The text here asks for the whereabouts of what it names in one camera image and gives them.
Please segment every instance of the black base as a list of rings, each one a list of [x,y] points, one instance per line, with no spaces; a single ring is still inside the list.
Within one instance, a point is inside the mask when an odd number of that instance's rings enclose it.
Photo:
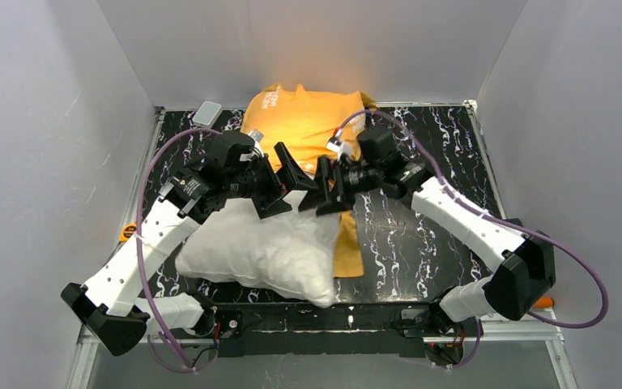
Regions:
[[[96,307],[85,295],[86,291],[80,284],[70,283],[61,292],[61,298],[111,355],[130,351],[147,333],[149,315],[136,306],[126,317],[106,314],[108,308],[103,304]]]
[[[427,303],[336,304],[322,309],[309,303],[220,304],[219,357],[267,354],[398,354],[424,357],[423,337],[452,336],[420,330],[409,336],[394,329],[403,312],[418,314]],[[235,320],[236,326],[229,328]],[[469,336],[473,318],[460,323]]]

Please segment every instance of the wire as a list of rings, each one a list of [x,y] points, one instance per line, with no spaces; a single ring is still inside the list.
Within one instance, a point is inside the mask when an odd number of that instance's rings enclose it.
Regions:
[[[412,325],[409,325],[409,326],[399,326],[397,324],[394,324],[394,322],[392,322],[390,324],[390,326],[393,329],[397,330],[397,331],[404,331],[404,330],[410,330],[412,328],[425,328],[426,327],[426,323],[412,324]]]
[[[196,337],[198,337],[198,338],[205,338],[205,337],[209,336],[210,334],[212,334],[213,331],[215,331],[215,324],[213,326],[211,326],[211,329],[207,333],[205,333],[205,334],[194,334],[194,335]]]
[[[453,345],[452,347],[458,347],[461,346],[463,344],[463,340],[466,339],[466,329],[462,327],[462,339],[456,343],[455,345]]]
[[[164,360],[162,360],[159,357],[159,354],[156,352],[156,347],[154,345],[154,342],[151,341],[151,335],[147,335],[147,342],[149,343],[149,351],[151,351],[151,355],[154,357],[154,359],[156,359],[159,365],[163,366],[165,369],[168,369],[172,371],[173,373],[193,373],[194,372],[194,370],[192,369],[180,369],[177,367],[172,367],[168,363],[166,363]]]
[[[220,134],[218,131],[209,130],[206,128],[191,128],[189,130],[182,131],[181,133],[174,135],[171,139],[168,139],[168,142],[166,142],[163,146],[161,146],[159,151],[156,152],[154,157],[151,158],[151,160],[149,161],[149,165],[147,166],[146,169],[144,169],[142,178],[139,180],[139,189],[138,189],[137,207],[136,207],[137,215],[135,218],[135,223],[137,224],[137,230],[135,231],[135,234],[139,235],[140,237],[142,236],[142,222],[143,222],[142,214],[144,210],[144,206],[143,206],[144,191],[147,188],[147,183],[149,181],[149,174],[154,169],[154,166],[156,166],[159,159],[166,152],[166,150],[168,150],[169,147],[171,147],[175,142],[177,142],[178,139],[183,138],[187,135],[197,134],[200,132],[207,133],[207,134],[213,134],[213,135]],[[179,358],[182,360],[182,363],[185,366],[189,366],[191,365],[190,358],[185,353],[185,350],[183,350],[182,347],[180,347],[180,344],[177,343],[177,339],[175,339],[175,336],[170,332],[170,327],[168,327],[168,324],[165,322],[165,320],[163,319],[163,316],[161,316],[158,308],[156,307],[156,302],[154,301],[154,297],[151,294],[151,288],[149,287],[149,280],[147,279],[147,269],[144,267],[143,243],[139,239],[137,239],[136,241],[137,241],[137,268],[139,270],[139,280],[142,283],[142,291],[144,291],[144,297],[147,299],[147,304],[149,305],[149,308],[151,309],[151,313],[154,319],[156,320],[156,322],[159,324],[159,327],[164,335],[164,336],[161,336],[161,339],[167,346],[169,346],[175,352],[176,355],[179,356]],[[171,371],[181,370],[179,368],[168,366],[167,364],[162,362],[159,358],[156,358],[156,360],[168,370],[171,370]]]
[[[192,362],[192,369],[196,369],[196,368],[197,368],[197,367],[196,367],[196,366],[197,366],[197,361],[199,360],[199,358],[201,358],[201,357],[202,357],[202,354],[204,354],[206,351],[210,351],[210,350],[216,350],[216,351],[217,351],[218,349],[217,349],[217,348],[213,348],[213,347],[206,347],[206,348],[205,348],[205,349],[203,349],[201,352],[199,352],[199,354],[197,355],[197,357],[194,359],[194,362]]]
[[[104,262],[104,265],[106,263],[111,262],[111,259],[113,259],[113,256],[120,250],[121,247],[122,247],[122,242],[118,242],[118,244],[115,246],[115,248],[113,248],[113,251],[111,251],[111,255],[109,255],[109,258],[106,259],[106,262]]]
[[[341,131],[349,123],[349,121],[351,121],[353,118],[359,115],[362,115],[362,114],[365,114],[365,115],[372,114],[372,115],[383,117],[388,122],[391,122],[392,124],[396,125],[400,130],[402,130],[405,134],[407,134],[407,136],[411,139],[411,141],[416,146],[416,148],[419,150],[419,152],[423,154],[423,156],[428,160],[428,162],[430,162],[430,165],[432,166],[432,169],[434,170],[437,180],[440,182],[440,184],[444,188],[447,195],[450,198],[452,198],[454,202],[457,203],[459,206],[473,213],[476,216],[482,217],[483,219],[487,221],[491,221],[492,223],[504,226],[508,229],[514,229],[520,233],[525,233],[531,237],[535,237],[537,239],[545,241],[561,251],[564,251],[569,257],[571,257],[579,265],[581,265],[581,267],[583,267],[588,272],[588,274],[590,274],[595,284],[597,285],[599,289],[600,297],[602,298],[602,307],[599,309],[599,312],[597,313],[597,315],[591,320],[588,320],[584,323],[564,323],[564,322],[552,320],[550,318],[545,318],[539,314],[536,314],[535,312],[528,312],[530,316],[538,319],[541,322],[549,323],[551,325],[563,327],[563,328],[588,328],[588,327],[594,326],[595,324],[601,322],[604,319],[604,317],[607,315],[607,311],[609,310],[609,296],[607,295],[607,287],[604,285],[602,279],[598,276],[595,269],[593,269],[592,266],[590,266],[587,262],[581,259],[577,253],[575,253],[572,249],[570,249],[569,247],[567,247],[566,245],[564,245],[563,243],[555,239],[542,235],[541,233],[536,233],[535,231],[527,229],[525,227],[521,227],[521,226],[518,226],[512,223],[509,223],[508,221],[498,219],[495,216],[489,215],[487,212],[478,211],[477,209],[473,208],[469,204],[463,202],[458,197],[458,195],[455,194],[454,191],[452,190],[451,185],[445,179],[445,176],[442,174],[442,170],[440,169],[440,166],[437,164],[437,161],[435,161],[435,158],[432,156],[432,154],[430,154],[425,149],[425,147],[423,147],[423,145],[418,141],[418,139],[416,139],[413,132],[411,132],[406,126],[404,126],[399,120],[397,120],[397,118],[393,117],[392,115],[385,113],[381,110],[372,111],[369,109],[364,109],[358,112],[354,112],[352,115],[349,116],[349,118],[345,119],[344,122],[338,127],[338,130]]]
[[[453,347],[454,344],[457,343],[457,339],[459,339],[459,330],[454,333],[454,340],[452,340],[452,343],[448,343],[447,345]]]
[[[439,356],[442,359],[446,359],[450,364],[452,364],[452,365],[456,365],[457,364],[457,362],[455,362],[454,359],[443,348],[440,348],[438,346],[433,346],[433,345],[426,345],[425,347],[431,348],[432,349],[431,350],[432,353],[436,354],[437,356]]]
[[[450,365],[452,367],[452,369],[458,369],[460,367],[463,367],[466,363],[470,362],[471,359],[473,359],[473,356],[475,355],[475,353],[478,352],[478,347],[480,346],[480,337],[483,335],[483,328],[482,328],[482,324],[480,323],[480,319],[475,321],[475,327],[476,327],[477,333],[476,333],[476,337],[475,337],[475,343],[473,344],[473,349],[471,350],[470,353],[468,353],[468,355],[465,358],[462,359],[461,362],[459,362],[457,364]],[[399,359],[402,362],[410,363],[412,365],[433,366],[432,362],[431,363],[423,363],[421,361],[414,361],[414,360],[408,359],[408,358],[401,358],[401,357],[395,357],[395,358]],[[442,369],[447,369],[448,368],[448,366],[440,366],[440,365],[435,365],[435,366],[441,367]]]
[[[213,348],[218,349],[218,336],[220,335],[220,323],[218,323],[218,327],[215,329],[215,335],[213,336]]]

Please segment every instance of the gray wall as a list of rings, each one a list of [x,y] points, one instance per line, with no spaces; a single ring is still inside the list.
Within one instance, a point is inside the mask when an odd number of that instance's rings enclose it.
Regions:
[[[575,247],[597,267],[611,309],[566,330],[581,387],[622,387],[622,0],[530,0],[479,96],[502,201],[511,216]],[[558,258],[564,321],[598,310],[590,278]]]
[[[243,107],[273,82],[475,98],[526,0],[99,0],[154,105]]]
[[[0,1],[0,388],[66,385],[153,108],[94,0]]]

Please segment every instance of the metal frame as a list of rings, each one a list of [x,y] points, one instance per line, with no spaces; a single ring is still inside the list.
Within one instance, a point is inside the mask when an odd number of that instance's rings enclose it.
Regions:
[[[73,361],[73,370],[68,380],[68,389],[86,389],[92,377],[98,343],[78,343]]]
[[[496,179],[494,177],[492,166],[488,157],[487,148],[485,147],[483,132],[480,127],[480,123],[477,118],[477,104],[475,100],[466,100],[461,104],[447,104],[447,103],[424,103],[424,102],[407,102],[407,101],[390,101],[377,103],[379,107],[392,107],[392,106],[463,106],[471,118],[471,124],[473,126],[473,132],[475,134],[476,142],[481,149],[481,156],[486,170],[490,174],[492,191],[495,195],[495,200],[500,208],[502,217],[505,217],[504,208],[502,207],[499,191],[497,189]],[[160,107],[156,111],[156,125],[151,137],[147,142],[147,149],[140,165],[135,183],[131,192],[130,202],[126,209],[124,216],[124,223],[129,223],[133,220],[133,214],[135,213],[135,203],[138,196],[139,179],[141,178],[142,169],[144,169],[153,153],[156,150],[156,144],[160,134],[160,129],[164,122],[165,113],[169,111],[178,111],[184,109],[166,109]],[[546,314],[555,318],[554,311],[552,309],[545,310]],[[564,336],[561,333],[561,329],[552,326],[550,324],[541,323],[530,316],[525,316],[520,321],[514,322],[506,318],[502,318],[500,315],[493,315],[492,317],[481,318],[484,326],[485,336],[481,338],[481,341],[518,341],[518,340],[536,340],[545,341],[547,345],[547,353],[552,360],[552,366],[556,374],[557,381],[561,389],[574,389],[577,388],[576,381],[573,377],[573,372],[569,364],[566,352],[564,350]],[[189,339],[178,340],[182,344],[209,344],[210,340],[204,339]],[[428,343],[440,343],[443,341],[441,337],[437,338],[424,338],[424,342]],[[475,337],[466,338],[466,342],[475,341]],[[86,388],[89,379],[92,376],[92,369],[94,366],[94,360],[96,359],[96,352],[99,348],[100,341],[87,330],[82,327],[79,333],[77,350],[75,354],[75,360],[73,363],[72,373],[68,383],[69,389],[83,389]]]

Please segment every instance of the white pillow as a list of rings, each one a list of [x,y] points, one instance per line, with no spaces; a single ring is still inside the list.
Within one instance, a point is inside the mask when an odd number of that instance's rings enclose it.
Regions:
[[[251,199],[231,199],[193,233],[177,255],[183,276],[237,281],[328,307],[334,302],[333,257],[339,214],[298,212],[306,192],[285,197],[292,211],[260,220]]]

